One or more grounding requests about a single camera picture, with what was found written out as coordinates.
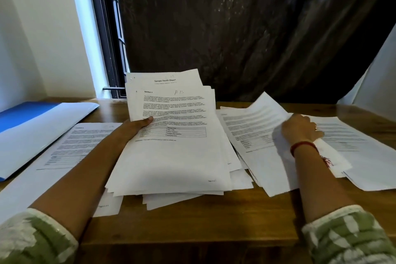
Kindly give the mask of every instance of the hand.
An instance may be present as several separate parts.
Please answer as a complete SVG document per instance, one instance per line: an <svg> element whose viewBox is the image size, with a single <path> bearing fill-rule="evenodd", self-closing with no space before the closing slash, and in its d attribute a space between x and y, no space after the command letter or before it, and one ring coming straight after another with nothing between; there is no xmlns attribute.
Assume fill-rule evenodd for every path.
<svg viewBox="0 0 396 264"><path fill-rule="evenodd" d="M143 120L130 121L126 120L122 125L117 127L110 136L115 138L116 141L120 142L124 146L131 140L137 132L140 131L142 127L148 126L153 120L153 117L150 116Z"/></svg>
<svg viewBox="0 0 396 264"><path fill-rule="evenodd" d="M324 132L316 130L316 123L311 122L308 116L293 114L282 123L282 135L293 145L300 141L314 142L324 136Z"/></svg>

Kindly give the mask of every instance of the blue and white folder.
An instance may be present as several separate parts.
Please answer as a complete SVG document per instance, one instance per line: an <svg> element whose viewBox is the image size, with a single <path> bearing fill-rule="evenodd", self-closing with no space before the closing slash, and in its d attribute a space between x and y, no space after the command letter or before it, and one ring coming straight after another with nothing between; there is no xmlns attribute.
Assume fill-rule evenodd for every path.
<svg viewBox="0 0 396 264"><path fill-rule="evenodd" d="M24 102L0 113L0 181L4 181L95 110L93 102Z"/></svg>

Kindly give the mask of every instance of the person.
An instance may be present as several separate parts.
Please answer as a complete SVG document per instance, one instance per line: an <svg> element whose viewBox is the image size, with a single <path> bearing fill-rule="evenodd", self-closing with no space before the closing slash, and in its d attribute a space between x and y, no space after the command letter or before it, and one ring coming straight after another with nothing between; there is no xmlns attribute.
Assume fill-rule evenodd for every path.
<svg viewBox="0 0 396 264"><path fill-rule="evenodd" d="M26 211L0 226L0 264L72 263L83 230L126 143L152 117L124 122ZM294 114L282 134L295 157L309 252L317 264L396 263L396 250L376 219L355 205L313 142L323 136Z"/></svg>

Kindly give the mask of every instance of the curtain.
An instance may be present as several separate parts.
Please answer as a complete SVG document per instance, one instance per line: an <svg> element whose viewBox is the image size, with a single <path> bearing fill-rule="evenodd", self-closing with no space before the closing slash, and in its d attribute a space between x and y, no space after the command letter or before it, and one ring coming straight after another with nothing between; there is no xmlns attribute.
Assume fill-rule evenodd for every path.
<svg viewBox="0 0 396 264"><path fill-rule="evenodd" d="M365 54L357 34L378 23L370 20L376 8L393 4L379 1L119 0L119 5L131 71L198 68L218 101L254 101L266 91L277 101L333 103L371 62L367 56L341 60L351 57L348 46Z"/></svg>

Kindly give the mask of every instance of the sleeve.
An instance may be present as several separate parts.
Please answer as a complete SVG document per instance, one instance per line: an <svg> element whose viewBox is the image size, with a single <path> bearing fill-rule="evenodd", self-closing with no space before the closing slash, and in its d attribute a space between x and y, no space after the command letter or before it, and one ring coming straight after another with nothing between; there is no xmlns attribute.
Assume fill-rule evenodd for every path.
<svg viewBox="0 0 396 264"><path fill-rule="evenodd" d="M0 264L73 263L78 242L61 224L35 210L0 225Z"/></svg>
<svg viewBox="0 0 396 264"><path fill-rule="evenodd" d="M315 264L396 263L396 249L385 231L358 205L338 209L302 231Z"/></svg>

